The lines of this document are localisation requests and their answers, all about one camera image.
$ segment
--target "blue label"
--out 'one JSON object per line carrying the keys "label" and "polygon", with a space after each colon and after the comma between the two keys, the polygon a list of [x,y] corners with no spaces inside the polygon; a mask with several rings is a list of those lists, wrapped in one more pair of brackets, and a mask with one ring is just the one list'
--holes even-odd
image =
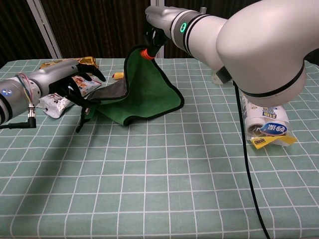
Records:
{"label": "blue label", "polygon": [[12,90],[3,89],[3,90],[1,90],[1,93],[2,93],[4,96],[11,96],[11,95],[12,95]]}
{"label": "blue label", "polygon": [[260,132],[268,135],[278,136],[286,133],[287,127],[280,123],[268,122],[260,128]]}

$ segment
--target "snack bag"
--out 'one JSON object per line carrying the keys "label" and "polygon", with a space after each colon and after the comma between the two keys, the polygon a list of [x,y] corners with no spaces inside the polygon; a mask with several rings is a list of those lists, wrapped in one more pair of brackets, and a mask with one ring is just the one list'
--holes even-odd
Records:
{"label": "snack bag", "polygon": [[267,144],[289,146],[297,141],[291,132],[283,106],[259,107],[249,102],[244,95],[242,106],[246,139],[257,149]]}
{"label": "snack bag", "polygon": [[[80,76],[74,76],[72,79],[78,85],[81,95],[84,97],[101,86],[100,82],[95,80],[86,81],[84,78]],[[61,97],[57,93],[50,94],[45,97],[40,98],[38,108],[43,108],[43,111],[51,116],[52,118],[58,119],[61,117],[63,112],[73,106],[74,103],[69,101],[65,97]]]}

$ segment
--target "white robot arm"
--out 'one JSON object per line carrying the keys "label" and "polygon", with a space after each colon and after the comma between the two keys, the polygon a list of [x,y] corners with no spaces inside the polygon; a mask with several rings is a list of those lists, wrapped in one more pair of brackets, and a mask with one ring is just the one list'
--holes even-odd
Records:
{"label": "white robot arm", "polygon": [[223,82],[233,79],[250,102],[275,107],[306,83],[304,57],[319,48],[318,9],[318,0],[262,0],[229,20],[165,6],[150,6],[146,15]]}

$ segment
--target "metal frame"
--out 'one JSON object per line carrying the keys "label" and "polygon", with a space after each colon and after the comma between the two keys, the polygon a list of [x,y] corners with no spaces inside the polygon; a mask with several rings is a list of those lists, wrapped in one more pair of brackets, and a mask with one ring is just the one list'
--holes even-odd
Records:
{"label": "metal frame", "polygon": [[[151,6],[165,6],[165,0],[151,0]],[[164,58],[164,46],[160,48],[156,58]]]}
{"label": "metal frame", "polygon": [[40,0],[26,0],[26,1],[32,11],[33,17],[44,38],[45,44],[49,49],[51,57],[54,59],[62,58],[61,51],[55,40],[55,37],[53,35],[52,29],[45,15],[45,12],[43,10]]}

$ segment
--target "yellow label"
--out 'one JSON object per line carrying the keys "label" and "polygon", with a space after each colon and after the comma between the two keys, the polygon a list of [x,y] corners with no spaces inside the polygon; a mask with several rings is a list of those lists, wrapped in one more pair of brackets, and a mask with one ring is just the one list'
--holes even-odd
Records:
{"label": "yellow label", "polygon": [[289,135],[254,137],[250,139],[250,141],[253,143],[256,149],[260,149],[266,146],[267,144],[274,142],[275,140],[282,141],[288,145],[291,145],[297,141],[295,137],[291,137]]}

